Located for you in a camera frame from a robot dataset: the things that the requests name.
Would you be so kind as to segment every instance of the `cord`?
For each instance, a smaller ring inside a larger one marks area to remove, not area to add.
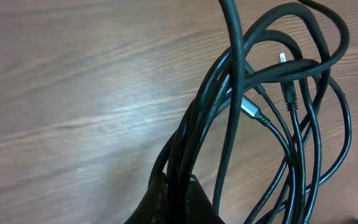
[[[257,223],[271,223],[276,214],[285,209],[283,223],[308,223],[316,202],[318,187],[327,181],[343,163],[351,144],[351,118],[346,98],[339,85],[331,77],[331,66],[342,58],[349,46],[349,30],[345,22],[334,11],[311,0],[299,0],[277,6],[262,15],[242,35],[241,23],[234,0],[219,0],[226,20],[231,46],[226,49],[208,70],[195,99],[190,103],[178,129],[164,145],[158,155],[150,175],[153,178],[161,174],[166,163],[168,182],[168,203],[170,211],[181,210],[185,204],[186,191],[197,155],[213,119],[230,105],[229,120],[219,163],[218,176],[214,189],[213,207],[219,213],[219,202],[222,194],[231,155],[239,115],[241,112],[267,127],[278,139],[284,151],[284,158],[278,172],[257,205],[251,211],[245,223],[252,223],[266,201],[288,169],[288,176],[281,189],[273,209],[266,213]],[[317,20],[308,7],[317,10],[331,19],[340,34],[340,43],[330,55],[323,33]],[[303,58],[298,44],[287,34],[267,27],[277,19],[287,16],[298,16],[309,30],[321,57],[321,62]],[[253,71],[245,60],[252,46],[259,42],[275,41],[289,49],[294,60],[278,63],[259,71]],[[316,83],[316,96],[310,97],[307,78]],[[300,91],[307,115],[299,123],[294,81],[299,81]],[[294,135],[285,123],[282,115],[266,93],[263,83],[280,83],[284,100],[291,116]],[[345,138],[342,150],[334,164],[321,175],[321,133],[318,124],[318,112],[327,87],[330,86],[341,104],[344,117]],[[282,133],[262,114],[260,108],[244,93],[254,88],[267,102],[283,128]],[[304,148],[313,135],[314,163],[311,184],[306,186]]]

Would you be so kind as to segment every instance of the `dark object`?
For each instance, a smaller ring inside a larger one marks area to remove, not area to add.
[[[219,56],[206,74],[196,98],[190,103],[178,129],[158,155],[144,198],[126,223],[223,223],[218,216],[219,201],[240,111],[269,128],[279,140],[285,154],[272,183],[245,223],[254,221],[275,190],[286,168],[288,168],[289,175],[275,206],[257,223],[271,223],[276,214],[284,209],[283,223],[308,223],[319,185],[327,181],[337,171],[350,148],[351,118],[349,108],[344,93],[330,76],[330,67],[345,54],[349,45],[349,31],[345,22],[327,7],[304,0],[300,1],[303,4],[293,2],[271,9],[242,36],[241,23],[234,1],[220,0],[219,2],[229,30],[231,47]],[[338,28],[341,41],[332,56],[329,55],[326,41],[314,15],[306,6],[330,18]],[[272,22],[286,15],[298,16],[306,24],[318,48],[321,63],[312,59],[304,59],[298,44],[290,36],[277,30],[266,30]],[[254,72],[244,59],[254,44],[266,40],[285,45],[292,53],[294,60]],[[306,80],[308,77],[313,78],[317,86],[317,93],[313,101]],[[298,121],[296,112],[298,105],[293,87],[295,80],[299,80],[302,99],[307,111],[307,115],[301,123]],[[282,84],[294,136],[290,135],[288,126],[267,96],[262,83]],[[317,115],[328,85],[334,90],[341,104],[345,138],[339,157],[329,170],[321,175],[321,136]],[[286,139],[262,114],[259,107],[244,96],[244,93],[251,88],[255,88],[266,100],[279,120]],[[213,119],[229,105],[231,107],[226,138],[211,205],[197,179],[191,175],[191,171]],[[302,131],[306,127],[305,134],[302,136]],[[311,184],[306,186],[304,147],[311,134],[313,134],[314,143],[314,169]],[[167,174],[165,175],[162,171],[167,162]],[[288,189],[288,200],[284,201]]]

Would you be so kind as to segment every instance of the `cable bundle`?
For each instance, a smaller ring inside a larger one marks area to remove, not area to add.
[[[242,111],[271,130],[284,150],[284,158],[277,174],[247,217],[245,223],[254,221],[275,190],[285,169],[288,169],[288,176],[275,206],[257,223],[271,223],[275,215],[284,209],[283,223],[308,223],[319,185],[327,181],[337,171],[351,144],[351,117],[347,101],[339,85],[330,76],[331,66],[345,54],[349,46],[347,26],[334,11],[326,6],[314,1],[303,0],[300,1],[302,4],[292,2],[269,10],[242,35],[241,23],[234,0],[219,0],[219,2],[226,20],[231,46],[213,63],[195,99],[187,108],[178,129],[172,134],[158,155],[150,175],[149,185],[157,175],[162,173],[165,164],[168,162],[166,180],[169,211],[181,213],[181,211],[185,210],[183,208],[186,207],[186,192],[190,184],[191,171],[194,168],[201,145],[213,119],[230,105],[226,137],[214,190],[214,211],[219,212],[224,177],[234,144],[239,115]],[[307,6],[327,16],[338,28],[341,40],[339,47],[331,56],[317,20]],[[287,15],[298,16],[306,24],[318,48],[321,62],[303,58],[298,44],[289,35],[277,30],[267,30],[271,23]],[[245,57],[254,44],[268,40],[279,42],[286,46],[293,55],[294,60],[278,63],[255,72],[247,63]],[[313,78],[317,87],[316,96],[313,100],[308,88],[308,77]],[[307,112],[301,123],[298,121],[296,112],[298,106],[294,81],[299,81],[302,99]],[[293,136],[291,136],[281,114],[266,94],[262,83],[281,84],[284,99],[291,116]],[[334,90],[341,104],[345,138],[338,158],[328,171],[321,175],[321,134],[317,115],[328,86]],[[252,88],[266,100],[280,122],[285,137],[262,114],[259,107],[244,96],[244,93]],[[314,143],[314,168],[311,184],[306,186],[304,148],[311,135],[313,135]],[[288,200],[284,200],[288,189]]]

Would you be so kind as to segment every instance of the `wire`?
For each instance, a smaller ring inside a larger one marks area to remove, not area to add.
[[[219,213],[224,178],[236,136],[239,115],[242,111],[250,118],[256,119],[266,126],[278,139],[284,151],[284,158],[278,172],[247,217],[245,223],[254,221],[272,192],[276,189],[285,169],[288,169],[288,176],[275,206],[257,223],[271,223],[276,214],[284,209],[283,223],[309,222],[319,185],[327,181],[338,170],[350,149],[351,117],[349,107],[344,93],[331,77],[330,71],[331,66],[343,57],[349,46],[349,30],[339,15],[326,6],[310,0],[299,0],[299,2],[302,4],[291,2],[269,10],[242,35],[241,23],[234,0],[219,0],[226,20],[231,46],[218,57],[208,70],[178,129],[158,155],[149,179],[150,184],[156,175],[162,173],[165,164],[168,163],[167,189],[170,210],[183,209],[182,206],[185,204],[190,175],[209,127],[214,118],[230,105],[226,135],[214,188],[213,208],[215,212]],[[340,34],[340,43],[332,55],[329,54],[327,43],[316,18],[307,6],[324,14],[336,25]],[[305,23],[317,46],[321,62],[303,58],[298,44],[289,35],[277,30],[267,30],[271,23],[287,15],[297,16]],[[275,41],[283,44],[289,49],[294,60],[254,71],[245,60],[245,57],[254,44],[264,41]],[[313,78],[316,83],[317,92],[313,100],[310,97],[307,83],[308,77]],[[296,113],[296,93],[295,88],[293,88],[293,82],[297,80],[300,83],[300,91],[307,112],[301,123],[299,123]],[[282,84],[283,94],[291,116],[294,136],[291,136],[282,115],[265,92],[262,86],[263,83]],[[328,171],[321,175],[322,147],[317,117],[328,86],[334,90],[341,104],[345,138],[338,158]],[[244,93],[252,88],[255,88],[265,99],[278,119],[286,139],[270,120],[262,114],[259,107],[244,97]],[[253,110],[247,110],[247,106],[251,106],[257,112],[251,113]],[[313,175],[311,184],[306,186],[305,154],[303,151],[311,135],[313,135],[314,144]],[[290,190],[288,200],[284,200],[288,189]],[[305,201],[306,194],[310,194],[307,201]]]

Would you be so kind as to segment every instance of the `wooden table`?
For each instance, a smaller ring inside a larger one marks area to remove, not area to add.
[[[243,29],[283,2],[237,1]],[[351,32],[332,75],[350,105],[352,148],[319,188],[311,219],[340,223],[358,218],[358,1],[318,2],[341,15]],[[314,13],[333,52],[338,31]],[[284,17],[272,28],[293,36],[306,58],[319,58],[299,19]],[[228,45],[217,1],[0,0],[0,223],[122,223],[209,66]],[[247,59],[258,70],[277,63],[280,52],[288,51],[258,44]],[[265,87],[289,121],[280,87]],[[247,95],[273,118],[260,96]],[[213,123],[194,169],[210,198],[226,123],[227,111]],[[325,171],[344,137],[332,90],[319,123]],[[267,129],[241,116],[221,202],[225,222],[246,219],[282,156]],[[309,181],[310,146],[306,156]]]

